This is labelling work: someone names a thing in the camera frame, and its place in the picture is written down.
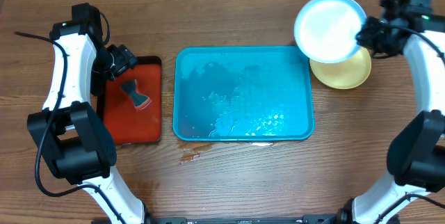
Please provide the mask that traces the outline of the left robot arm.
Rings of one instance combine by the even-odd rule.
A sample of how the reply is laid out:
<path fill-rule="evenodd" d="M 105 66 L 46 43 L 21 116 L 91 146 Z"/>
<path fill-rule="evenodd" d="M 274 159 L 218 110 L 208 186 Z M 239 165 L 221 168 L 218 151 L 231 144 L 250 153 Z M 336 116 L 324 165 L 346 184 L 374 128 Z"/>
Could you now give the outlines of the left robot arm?
<path fill-rule="evenodd" d="M 150 223 L 146 205 L 119 174 L 113 137 L 90 103 L 138 62 L 124 45 L 108 43 L 105 21 L 89 3 L 73 5 L 71 20 L 54 24 L 45 39 L 54 48 L 51 86 L 42 110 L 27 118 L 38 147 L 35 182 L 53 198 L 85 191 L 109 223 Z"/>

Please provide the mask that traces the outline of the light blue plate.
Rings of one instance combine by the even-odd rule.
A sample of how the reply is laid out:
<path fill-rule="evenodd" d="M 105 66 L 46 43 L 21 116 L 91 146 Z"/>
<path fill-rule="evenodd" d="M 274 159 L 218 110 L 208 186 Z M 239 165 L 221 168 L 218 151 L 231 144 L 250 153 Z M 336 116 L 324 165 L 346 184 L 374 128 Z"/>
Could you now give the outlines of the light blue plate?
<path fill-rule="evenodd" d="M 355 36 L 366 13 L 355 0 L 310 0 L 298 13 L 294 38 L 302 53 L 320 63 L 340 63 L 358 50 Z"/>

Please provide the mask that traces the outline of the yellow-green plate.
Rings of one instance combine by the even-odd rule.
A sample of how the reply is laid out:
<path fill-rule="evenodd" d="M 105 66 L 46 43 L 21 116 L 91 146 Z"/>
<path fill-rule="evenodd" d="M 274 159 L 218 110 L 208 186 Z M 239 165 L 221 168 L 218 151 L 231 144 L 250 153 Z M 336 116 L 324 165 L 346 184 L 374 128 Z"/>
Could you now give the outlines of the yellow-green plate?
<path fill-rule="evenodd" d="M 371 56 L 361 47 L 352 57 L 340 63 L 309 61 L 315 77 L 328 87 L 347 90 L 363 84 L 371 73 Z"/>

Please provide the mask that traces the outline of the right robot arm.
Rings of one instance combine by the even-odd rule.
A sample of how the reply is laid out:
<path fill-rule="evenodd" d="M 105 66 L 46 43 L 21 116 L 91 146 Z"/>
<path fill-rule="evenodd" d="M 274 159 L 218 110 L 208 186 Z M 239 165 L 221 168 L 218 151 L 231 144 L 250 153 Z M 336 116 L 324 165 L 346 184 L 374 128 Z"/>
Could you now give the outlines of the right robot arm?
<path fill-rule="evenodd" d="M 397 214 L 415 200 L 439 208 L 428 197 L 444 188 L 444 17 L 432 0 L 380 0 L 381 18 L 368 17 L 355 36 L 372 58 L 403 56 L 410 67 L 416 116 L 395 137 L 385 174 L 364 194 L 351 198 L 329 223 L 399 223 Z"/>

